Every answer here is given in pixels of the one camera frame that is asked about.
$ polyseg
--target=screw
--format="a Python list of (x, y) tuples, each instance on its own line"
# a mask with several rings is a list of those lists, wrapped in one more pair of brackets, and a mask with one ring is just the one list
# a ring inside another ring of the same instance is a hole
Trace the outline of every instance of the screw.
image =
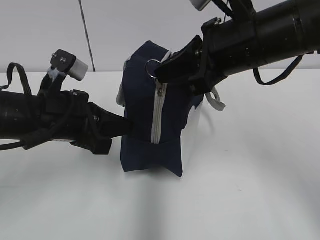
[(62, 62), (63, 64), (65, 64), (67, 62), (67, 59), (65, 59), (64, 57), (60, 58), (60, 62)]
[(78, 94), (75, 91), (70, 91), (73, 96), (77, 96)]
[(222, 19), (219, 17), (219, 18), (216, 19), (214, 24), (215, 25), (219, 25), (220, 23), (222, 23)]

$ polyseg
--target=white tabletop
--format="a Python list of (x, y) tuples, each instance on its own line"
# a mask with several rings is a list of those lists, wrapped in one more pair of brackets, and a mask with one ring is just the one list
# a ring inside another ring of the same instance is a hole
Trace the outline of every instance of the white tabletop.
[[(124, 173), (120, 138), (108, 156), (61, 142), (1, 152), (0, 239), (319, 239), (319, 75), (296, 70), (263, 87), (245, 72), (218, 85), (227, 108), (204, 103), (182, 179), (166, 170)], [(28, 74), (34, 94), (43, 76)], [(88, 92), (122, 115), (115, 100), (121, 78), (88, 73), (63, 88)], [(9, 91), (21, 89), (15, 76)]]

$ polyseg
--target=black strap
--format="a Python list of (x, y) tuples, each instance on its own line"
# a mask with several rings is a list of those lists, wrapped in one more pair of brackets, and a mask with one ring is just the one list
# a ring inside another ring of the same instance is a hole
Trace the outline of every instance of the black strap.
[(32, 91), (31, 91), (31, 88), (30, 88), (30, 85), (29, 85), (29, 81), (28, 81), (28, 78), (27, 78), (27, 74), (26, 74), (26, 71), (24, 69), (23, 66), (21, 66), (20, 64), (18, 63), (10, 63), (7, 70), (6, 70), (6, 77), (7, 77), (7, 80), (8, 80), (8, 84), (5, 85), (5, 86), (1, 86), (0, 87), (0, 91), (2, 91), (3, 89), (8, 89), (12, 83), (12, 77), (13, 77), (13, 72), (14, 72), (14, 69), (17, 69), (18, 70), (18, 73), (19, 73), (19, 76), (20, 76), (20, 80), (21, 80), (21, 83), (22, 83), (22, 88), (23, 88), (23, 92), (24, 92), (24, 96), (25, 96), (25, 101), (26, 101), (26, 104), (27, 104), (27, 108), (28, 108), (28, 111), (29, 111), (29, 114), (33, 120), (33, 124), (35, 124), (35, 126), (39, 126), (40, 125), (40, 121), (38, 120), (37, 118), (37, 115), (36, 115), (36, 112), (35, 112), (35, 108), (33, 106), (33, 102), (32, 102)]
[(212, 2), (227, 15), (228, 17), (234, 19), (234, 12), (228, 7), (228, 5), (222, 0), (212, 0)]
[(298, 56), (293, 61), (293, 63), (291, 63), (291, 65), (280, 76), (278, 76), (276, 79), (274, 79), (270, 82), (267, 82), (267, 83), (264, 83), (262, 81), (261, 76), (260, 76), (260, 72), (259, 72), (259, 68), (255, 68), (255, 69), (253, 69), (255, 80), (257, 81), (258, 84), (263, 85), (263, 86), (275, 85), (275, 84), (281, 82), (282, 80), (285, 80), (287, 77), (289, 77), (289, 75), (296, 69), (296, 67), (299, 65), (299, 63), (301, 63), (303, 57), (304, 57), (304, 55)]

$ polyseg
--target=black cable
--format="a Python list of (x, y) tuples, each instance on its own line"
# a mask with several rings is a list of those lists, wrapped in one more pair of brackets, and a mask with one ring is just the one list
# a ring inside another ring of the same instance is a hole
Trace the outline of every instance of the black cable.
[(24, 147), (25, 145), (26, 145), (26, 143), (24, 141), (18, 141), (18, 142), (9, 143), (9, 144), (3, 144), (3, 145), (0, 145), (0, 151), (18, 149), (18, 148)]
[(26, 71), (25, 71), (23, 66), (21, 66), (18, 63), (14, 63), (14, 62), (9, 64), (9, 66), (8, 66), (8, 68), (6, 70), (6, 77), (7, 77), (7, 80), (8, 80), (8, 85), (1, 87), (1, 90), (2, 89), (8, 89), (9, 86), (11, 85), (13, 72), (14, 72), (15, 68), (18, 70), (18, 73), (19, 73), (19, 76), (20, 76), (20, 80), (21, 80), (21, 84), (22, 84), (22, 88), (23, 88), (23, 93), (24, 93), (24, 96), (25, 96), (25, 102), (26, 102), (29, 114), (30, 114), (30, 116), (31, 116), (31, 118), (33, 120), (34, 126), (38, 128), (41, 125), (41, 123), (37, 118), (37, 114), (36, 114), (35, 108), (33, 106), (33, 100), (32, 100), (33, 95), (32, 95), (32, 91), (31, 91), (30, 85), (29, 85), (29, 81), (28, 81), (28, 78), (27, 78)]
[(223, 0), (212, 0), (212, 2), (222, 11), (224, 12), (228, 17), (234, 19), (235, 14), (234, 12), (225, 4)]
[(271, 86), (275, 85), (283, 80), (285, 80), (289, 75), (296, 69), (296, 67), (301, 63), (304, 55), (298, 56), (293, 63), (277, 78), (275, 78), (272, 81), (269, 81), (267, 83), (263, 82), (259, 73), (259, 68), (253, 69), (254, 77), (255, 80), (257, 81), (258, 84), (263, 85), (263, 86)]

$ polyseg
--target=white strap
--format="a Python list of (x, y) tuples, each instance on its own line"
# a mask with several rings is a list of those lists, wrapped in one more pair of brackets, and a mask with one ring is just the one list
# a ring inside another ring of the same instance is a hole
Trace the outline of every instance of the white strap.
[(226, 105), (221, 102), (221, 99), (216, 87), (214, 87), (211, 92), (213, 93), (213, 96), (215, 97), (215, 99), (212, 97), (211, 93), (207, 93), (205, 95), (206, 99), (215, 110), (219, 112), (223, 112), (226, 108)]

